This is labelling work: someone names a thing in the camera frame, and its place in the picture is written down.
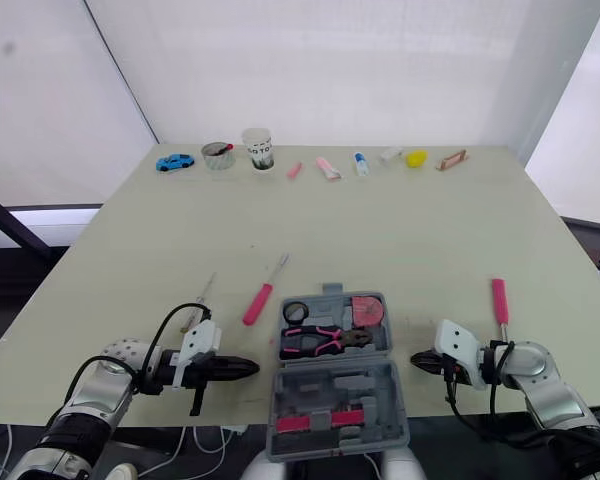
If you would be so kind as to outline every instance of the toy car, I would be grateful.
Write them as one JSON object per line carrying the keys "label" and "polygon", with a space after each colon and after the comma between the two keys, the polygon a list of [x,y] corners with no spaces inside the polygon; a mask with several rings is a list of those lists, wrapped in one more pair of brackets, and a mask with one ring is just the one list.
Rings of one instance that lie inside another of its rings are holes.
{"label": "toy car", "polygon": [[163,157],[156,162],[156,170],[166,172],[176,168],[188,168],[195,162],[191,155],[185,153],[174,153],[168,157]]}

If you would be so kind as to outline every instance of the tool case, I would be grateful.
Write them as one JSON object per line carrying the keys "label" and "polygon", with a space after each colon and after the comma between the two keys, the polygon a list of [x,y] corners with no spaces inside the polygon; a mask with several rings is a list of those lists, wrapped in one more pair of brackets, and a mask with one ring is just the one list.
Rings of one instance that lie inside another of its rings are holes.
{"label": "tool case", "polygon": [[[353,326],[353,297],[375,297],[384,316],[362,347],[312,358],[280,358],[283,331],[291,328],[285,307],[308,307],[302,326]],[[400,379],[389,360],[391,330],[384,296],[379,292],[343,293],[342,284],[323,285],[323,294],[287,298],[280,306],[277,355],[282,368],[274,375],[266,453],[274,462],[355,455],[399,447],[409,441]]]}

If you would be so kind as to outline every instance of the white table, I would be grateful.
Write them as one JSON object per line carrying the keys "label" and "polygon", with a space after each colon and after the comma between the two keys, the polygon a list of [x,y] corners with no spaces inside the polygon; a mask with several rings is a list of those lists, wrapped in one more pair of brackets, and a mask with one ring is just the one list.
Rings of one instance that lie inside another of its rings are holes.
{"label": "white table", "polygon": [[[544,344],[560,372],[600,405],[600,275],[505,148],[468,148],[446,172],[434,161],[458,147],[429,148],[418,170],[385,166],[382,148],[362,147],[371,174],[354,173],[349,147],[276,147],[274,171],[256,173],[246,152],[223,172],[203,162],[159,174],[158,157],[199,146],[154,147],[65,254],[0,342],[0,422],[44,424],[75,370],[109,342],[150,340],[165,314],[191,301],[212,272],[208,297],[223,329],[221,354],[257,361],[261,371],[210,384],[202,415],[190,418],[192,391],[137,396],[126,426],[266,423],[282,298],[318,294],[323,282],[385,294],[407,412],[449,415],[443,381],[409,364],[453,319],[484,341],[498,338],[490,279],[507,281],[510,337]],[[330,183],[322,155],[344,174]],[[285,177],[297,161],[295,181]],[[246,307],[281,253],[291,252],[274,293],[252,327]],[[163,335],[177,348],[179,322]],[[485,392],[459,387],[459,408],[485,412]],[[523,410],[502,390],[499,409]]]}

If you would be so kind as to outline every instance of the red pliers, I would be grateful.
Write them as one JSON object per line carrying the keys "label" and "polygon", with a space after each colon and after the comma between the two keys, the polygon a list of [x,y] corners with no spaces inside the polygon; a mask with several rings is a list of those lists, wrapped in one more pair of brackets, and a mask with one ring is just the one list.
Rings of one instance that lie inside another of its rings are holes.
{"label": "red pliers", "polygon": [[280,358],[290,360],[327,354],[337,355],[342,353],[345,347],[363,347],[372,340],[371,333],[365,330],[342,330],[335,325],[291,327],[282,330]]}

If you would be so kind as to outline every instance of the yellow object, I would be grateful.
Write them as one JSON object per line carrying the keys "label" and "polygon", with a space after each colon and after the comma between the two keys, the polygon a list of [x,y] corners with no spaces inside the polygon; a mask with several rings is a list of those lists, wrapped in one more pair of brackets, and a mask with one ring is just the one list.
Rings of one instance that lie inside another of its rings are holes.
{"label": "yellow object", "polygon": [[407,166],[410,168],[421,167],[424,162],[427,161],[426,150],[416,150],[415,152],[408,153],[406,156]]}

